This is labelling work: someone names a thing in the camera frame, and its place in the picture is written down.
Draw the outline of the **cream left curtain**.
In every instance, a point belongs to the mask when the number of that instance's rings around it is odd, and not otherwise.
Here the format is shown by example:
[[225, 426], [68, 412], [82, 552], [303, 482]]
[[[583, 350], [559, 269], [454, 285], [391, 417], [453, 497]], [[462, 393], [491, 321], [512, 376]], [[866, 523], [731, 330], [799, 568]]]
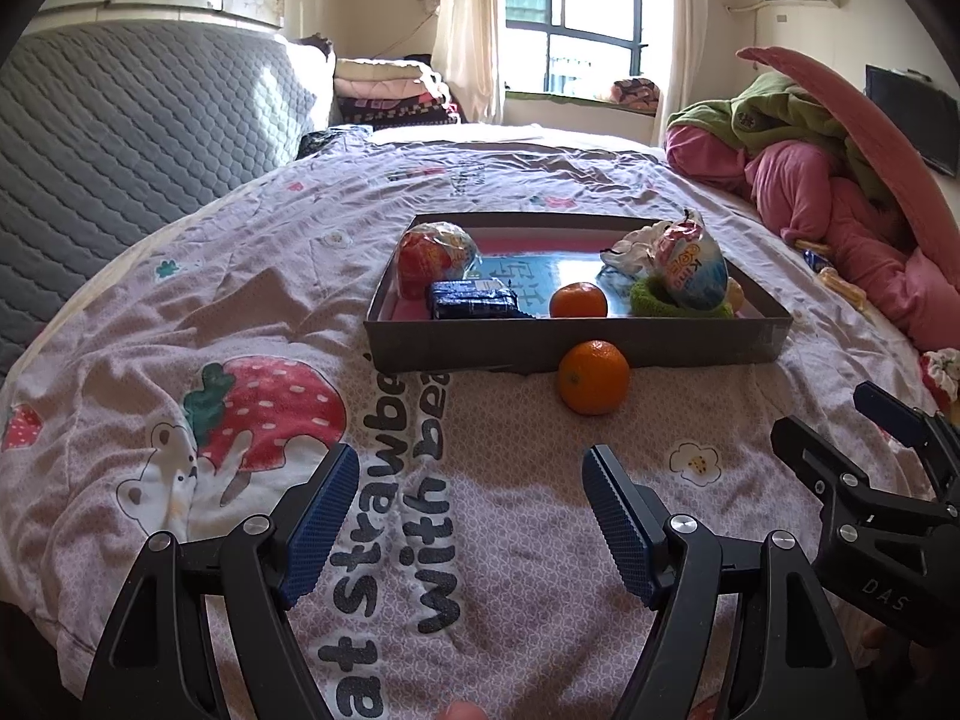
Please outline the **cream left curtain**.
[[506, 88], [501, 75], [505, 0], [418, 0], [436, 18], [431, 65], [459, 99], [467, 121], [501, 124]]

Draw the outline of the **beige walnut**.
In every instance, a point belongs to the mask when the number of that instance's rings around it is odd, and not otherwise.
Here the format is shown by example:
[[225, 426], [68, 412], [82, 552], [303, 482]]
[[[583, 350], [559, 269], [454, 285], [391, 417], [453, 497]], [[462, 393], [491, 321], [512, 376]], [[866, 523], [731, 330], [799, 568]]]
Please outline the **beige walnut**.
[[727, 278], [726, 302], [734, 314], [740, 312], [745, 304], [745, 294], [736, 278]]

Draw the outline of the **orange tangerine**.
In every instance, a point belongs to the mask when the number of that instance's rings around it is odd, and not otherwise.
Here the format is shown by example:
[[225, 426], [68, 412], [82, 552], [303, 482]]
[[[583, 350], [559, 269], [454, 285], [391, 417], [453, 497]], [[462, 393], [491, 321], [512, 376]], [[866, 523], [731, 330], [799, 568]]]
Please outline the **orange tangerine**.
[[551, 294], [548, 312], [554, 319], [601, 319], [608, 314], [607, 296], [590, 281], [565, 284]]
[[581, 416], [604, 416], [626, 400], [631, 369], [617, 346], [608, 341], [586, 341], [563, 356], [556, 371], [560, 400]]

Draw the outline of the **folded blanket stack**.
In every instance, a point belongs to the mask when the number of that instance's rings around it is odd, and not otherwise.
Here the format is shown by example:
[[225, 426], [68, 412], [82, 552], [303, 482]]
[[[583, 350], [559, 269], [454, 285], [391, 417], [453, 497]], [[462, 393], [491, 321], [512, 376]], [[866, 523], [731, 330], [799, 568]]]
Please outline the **folded blanket stack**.
[[420, 60], [338, 59], [334, 93], [345, 124], [381, 130], [464, 122], [446, 80]]

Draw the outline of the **green blanket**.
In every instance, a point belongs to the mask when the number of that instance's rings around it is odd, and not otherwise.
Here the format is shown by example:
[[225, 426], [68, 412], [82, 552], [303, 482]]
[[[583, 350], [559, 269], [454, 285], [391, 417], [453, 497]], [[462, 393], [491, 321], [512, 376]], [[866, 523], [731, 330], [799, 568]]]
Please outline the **green blanket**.
[[848, 130], [811, 93], [777, 71], [758, 75], [734, 98], [704, 99], [675, 112], [665, 135], [665, 153], [675, 171], [739, 192], [747, 164], [781, 142], [825, 149], [869, 202], [878, 208], [892, 204], [892, 192]]

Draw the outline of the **pink Chinese children's book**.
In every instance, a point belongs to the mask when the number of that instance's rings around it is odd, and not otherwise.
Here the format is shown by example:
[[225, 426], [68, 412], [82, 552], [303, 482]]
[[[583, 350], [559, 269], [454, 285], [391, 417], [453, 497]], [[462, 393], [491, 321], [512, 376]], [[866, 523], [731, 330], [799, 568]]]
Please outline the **pink Chinese children's book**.
[[[480, 250], [480, 259], [467, 271], [464, 280], [500, 280], [517, 294], [523, 316], [550, 316], [551, 294], [578, 281], [590, 281], [604, 291], [610, 317], [623, 317], [630, 312], [633, 278], [605, 268], [601, 262], [601, 250], [619, 238], [615, 232], [534, 227], [489, 227], [467, 232]], [[427, 294], [418, 301], [402, 299], [398, 294], [395, 254], [381, 284], [382, 302], [373, 309], [373, 316], [386, 322], [428, 320]]]

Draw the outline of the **patterned bag on windowsill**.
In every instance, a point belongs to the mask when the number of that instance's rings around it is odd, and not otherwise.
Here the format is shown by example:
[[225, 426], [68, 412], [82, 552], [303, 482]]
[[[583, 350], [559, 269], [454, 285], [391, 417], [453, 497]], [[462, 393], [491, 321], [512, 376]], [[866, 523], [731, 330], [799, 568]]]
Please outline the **patterned bag on windowsill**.
[[661, 90], [658, 85], [644, 76], [617, 80], [610, 90], [610, 101], [613, 104], [644, 115], [656, 114], [660, 100]]

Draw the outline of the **clear plastic bag with toy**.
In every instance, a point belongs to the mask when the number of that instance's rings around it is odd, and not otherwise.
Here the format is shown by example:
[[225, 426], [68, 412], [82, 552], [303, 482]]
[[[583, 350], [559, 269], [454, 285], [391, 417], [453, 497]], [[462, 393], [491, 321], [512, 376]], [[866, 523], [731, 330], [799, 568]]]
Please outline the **clear plastic bag with toy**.
[[686, 312], [706, 314], [727, 305], [726, 259], [698, 211], [628, 232], [601, 250], [601, 262]]

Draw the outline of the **black flat television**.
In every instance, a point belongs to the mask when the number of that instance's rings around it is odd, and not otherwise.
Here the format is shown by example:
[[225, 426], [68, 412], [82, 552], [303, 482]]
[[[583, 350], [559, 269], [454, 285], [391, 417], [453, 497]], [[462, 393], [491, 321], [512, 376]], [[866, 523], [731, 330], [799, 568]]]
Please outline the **black flat television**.
[[927, 76], [867, 65], [867, 98], [944, 176], [958, 176], [958, 103]]

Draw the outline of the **red white scrunchie cloth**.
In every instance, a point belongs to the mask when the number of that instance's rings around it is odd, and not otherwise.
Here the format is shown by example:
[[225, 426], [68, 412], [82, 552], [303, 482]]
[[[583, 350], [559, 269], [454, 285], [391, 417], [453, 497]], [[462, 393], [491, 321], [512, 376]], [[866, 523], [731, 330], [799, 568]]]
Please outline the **red white scrunchie cloth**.
[[960, 383], [960, 351], [955, 348], [928, 351], [919, 358], [921, 377], [939, 410], [950, 415], [958, 401]]

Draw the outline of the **dark framed window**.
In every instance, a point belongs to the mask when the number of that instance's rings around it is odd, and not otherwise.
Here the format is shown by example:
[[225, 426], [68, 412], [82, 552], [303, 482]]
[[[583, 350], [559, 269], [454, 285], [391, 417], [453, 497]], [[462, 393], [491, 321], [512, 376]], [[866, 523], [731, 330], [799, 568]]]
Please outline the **dark framed window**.
[[636, 75], [643, 0], [505, 0], [501, 73], [514, 93], [605, 99]]

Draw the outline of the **pink crumpled duvet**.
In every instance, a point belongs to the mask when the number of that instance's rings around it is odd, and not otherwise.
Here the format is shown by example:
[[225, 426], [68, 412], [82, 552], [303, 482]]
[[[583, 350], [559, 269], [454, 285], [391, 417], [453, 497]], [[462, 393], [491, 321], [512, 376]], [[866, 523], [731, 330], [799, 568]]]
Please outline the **pink crumpled duvet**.
[[958, 291], [913, 241], [900, 211], [878, 210], [826, 149], [781, 140], [755, 156], [694, 125], [665, 138], [682, 176], [752, 202], [786, 244], [823, 244], [839, 276], [866, 293], [921, 351], [958, 344]]

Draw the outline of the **cream right curtain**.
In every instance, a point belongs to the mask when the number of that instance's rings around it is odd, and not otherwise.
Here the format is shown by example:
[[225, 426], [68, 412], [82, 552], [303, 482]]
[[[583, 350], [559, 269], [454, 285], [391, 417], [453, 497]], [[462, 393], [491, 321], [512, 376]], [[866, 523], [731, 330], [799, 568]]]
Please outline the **cream right curtain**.
[[708, 28], [708, 0], [644, 0], [644, 73], [659, 88], [654, 143], [665, 143], [670, 115], [693, 99]]

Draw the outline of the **yellow snack packet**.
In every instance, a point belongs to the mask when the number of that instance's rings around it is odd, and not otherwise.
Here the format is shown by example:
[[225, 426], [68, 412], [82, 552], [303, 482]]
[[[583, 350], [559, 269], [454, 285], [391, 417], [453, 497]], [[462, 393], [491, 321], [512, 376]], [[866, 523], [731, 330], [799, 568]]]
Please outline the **yellow snack packet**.
[[857, 312], [864, 312], [867, 309], [867, 296], [859, 286], [856, 286], [844, 278], [841, 278], [832, 266], [824, 266], [822, 270], [817, 271], [817, 278], [825, 288], [838, 294], [849, 305], [852, 305]]

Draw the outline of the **pink long pillow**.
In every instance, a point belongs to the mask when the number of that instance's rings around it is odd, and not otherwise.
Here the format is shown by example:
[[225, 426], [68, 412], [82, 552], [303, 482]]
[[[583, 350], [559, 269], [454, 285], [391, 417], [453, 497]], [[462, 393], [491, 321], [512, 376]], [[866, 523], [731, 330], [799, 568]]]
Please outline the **pink long pillow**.
[[957, 221], [921, 154], [900, 128], [846, 78], [809, 55], [779, 46], [743, 47], [736, 55], [789, 76], [828, 109], [893, 193], [919, 249], [957, 288]]

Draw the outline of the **pink strawberry print bedsheet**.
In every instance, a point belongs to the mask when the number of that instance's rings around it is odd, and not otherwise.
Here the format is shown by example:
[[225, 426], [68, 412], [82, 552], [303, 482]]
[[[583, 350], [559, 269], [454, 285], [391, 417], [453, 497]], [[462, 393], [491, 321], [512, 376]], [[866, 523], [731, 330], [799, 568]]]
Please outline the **pink strawberry print bedsheet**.
[[[583, 418], [550, 376], [371, 361], [366, 307], [416, 216], [690, 208], [791, 314], [773, 364], [646, 367], [615, 413]], [[715, 532], [784, 528], [813, 550], [817, 503], [771, 454], [777, 419], [804, 419], [879, 488], [929, 489], [854, 408], [863, 380], [931, 401], [896, 328], [652, 149], [506, 132], [353, 143], [174, 224], [31, 349], [2, 394], [2, 595], [80, 695], [149, 535], [224, 535], [342, 440], [358, 496], [291, 614], [335, 715], [425, 718], [467, 699], [496, 718], [604, 718], [651, 617], [587, 505], [584, 450], [612, 447]]]

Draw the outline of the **cream curtain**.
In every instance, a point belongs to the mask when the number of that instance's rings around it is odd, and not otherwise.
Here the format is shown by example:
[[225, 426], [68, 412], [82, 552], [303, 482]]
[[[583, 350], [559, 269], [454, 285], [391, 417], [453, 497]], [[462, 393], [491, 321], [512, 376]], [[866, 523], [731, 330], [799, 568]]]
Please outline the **cream curtain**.
[[467, 121], [501, 124], [506, 88], [501, 75], [505, 0], [418, 0], [436, 18], [431, 65], [459, 99]]
[[670, 115], [693, 99], [708, 28], [708, 0], [644, 0], [644, 73], [659, 88], [654, 143], [665, 143]]

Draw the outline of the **plastic-wrapped red ball snack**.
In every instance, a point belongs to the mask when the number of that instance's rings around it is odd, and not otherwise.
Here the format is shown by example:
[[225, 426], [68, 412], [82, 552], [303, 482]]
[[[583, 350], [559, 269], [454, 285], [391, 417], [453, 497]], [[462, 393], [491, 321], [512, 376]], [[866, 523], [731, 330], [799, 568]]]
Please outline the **plastic-wrapped red ball snack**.
[[472, 236], [448, 221], [410, 227], [398, 243], [395, 274], [402, 299], [418, 301], [437, 281], [457, 281], [480, 259]]

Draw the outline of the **grey quilted headboard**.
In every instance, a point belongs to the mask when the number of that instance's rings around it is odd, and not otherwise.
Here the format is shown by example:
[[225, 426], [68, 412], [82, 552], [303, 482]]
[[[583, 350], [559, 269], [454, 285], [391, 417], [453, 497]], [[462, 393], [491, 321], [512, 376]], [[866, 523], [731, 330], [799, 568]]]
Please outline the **grey quilted headboard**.
[[329, 125], [334, 44], [199, 21], [25, 34], [2, 65], [2, 364], [161, 227]]

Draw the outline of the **blue Oreo cookie packet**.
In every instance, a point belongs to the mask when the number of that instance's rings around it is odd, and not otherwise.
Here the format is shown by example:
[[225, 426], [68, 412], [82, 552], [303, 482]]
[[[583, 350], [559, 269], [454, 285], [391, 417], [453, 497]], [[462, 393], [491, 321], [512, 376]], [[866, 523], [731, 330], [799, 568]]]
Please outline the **blue Oreo cookie packet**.
[[500, 280], [437, 281], [427, 291], [433, 320], [519, 319], [517, 294]]

